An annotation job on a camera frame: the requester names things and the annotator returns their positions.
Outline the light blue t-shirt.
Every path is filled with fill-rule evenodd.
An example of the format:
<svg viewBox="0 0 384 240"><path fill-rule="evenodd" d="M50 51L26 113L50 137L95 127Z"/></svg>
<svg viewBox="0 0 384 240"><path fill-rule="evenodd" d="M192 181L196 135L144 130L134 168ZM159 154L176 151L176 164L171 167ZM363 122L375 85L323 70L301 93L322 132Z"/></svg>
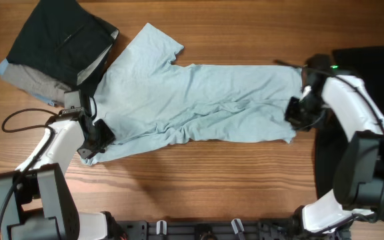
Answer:
<svg viewBox="0 0 384 240"><path fill-rule="evenodd" d="M290 142L284 119L301 93L300 71L276 65L175 64L183 46L146 24L104 74L97 116L115 135L87 165L190 140Z"/></svg>

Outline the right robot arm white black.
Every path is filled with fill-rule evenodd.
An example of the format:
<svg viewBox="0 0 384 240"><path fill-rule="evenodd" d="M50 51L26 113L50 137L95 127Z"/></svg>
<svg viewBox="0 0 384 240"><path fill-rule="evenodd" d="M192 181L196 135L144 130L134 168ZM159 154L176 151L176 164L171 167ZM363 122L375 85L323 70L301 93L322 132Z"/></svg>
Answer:
<svg viewBox="0 0 384 240"><path fill-rule="evenodd" d="M329 116L339 122L347 139L335 168L331 190L301 206L289 230L296 237L322 237L354 221L377 222L384 214L384 115L367 93L363 80L316 54L301 71L305 86L292 97L285 120L295 130L324 128Z"/></svg>

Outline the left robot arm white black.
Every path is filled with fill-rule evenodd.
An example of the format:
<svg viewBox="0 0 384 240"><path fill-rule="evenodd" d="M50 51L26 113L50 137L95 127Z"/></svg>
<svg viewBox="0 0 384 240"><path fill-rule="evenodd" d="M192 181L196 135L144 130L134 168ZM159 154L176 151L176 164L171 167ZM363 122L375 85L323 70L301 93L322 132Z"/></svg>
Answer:
<svg viewBox="0 0 384 240"><path fill-rule="evenodd" d="M79 213L65 180L74 156L104 153L115 135L97 119L94 98L64 94L65 107L41 125L42 140L14 171L0 173L0 239L126 239L107 212Z"/></svg>

